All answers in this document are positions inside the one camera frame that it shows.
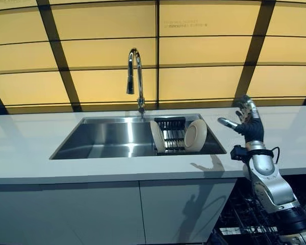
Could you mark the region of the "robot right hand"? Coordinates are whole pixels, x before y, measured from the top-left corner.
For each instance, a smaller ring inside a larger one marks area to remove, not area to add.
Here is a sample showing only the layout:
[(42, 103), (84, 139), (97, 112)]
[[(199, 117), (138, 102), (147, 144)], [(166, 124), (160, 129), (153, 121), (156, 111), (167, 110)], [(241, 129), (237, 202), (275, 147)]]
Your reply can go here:
[(240, 99), (236, 100), (235, 104), (239, 108), (235, 113), (238, 116), (240, 123), (231, 121), (224, 117), (219, 117), (217, 121), (244, 136), (246, 143), (251, 141), (263, 142), (264, 127), (258, 109), (252, 98), (248, 95), (244, 95)]

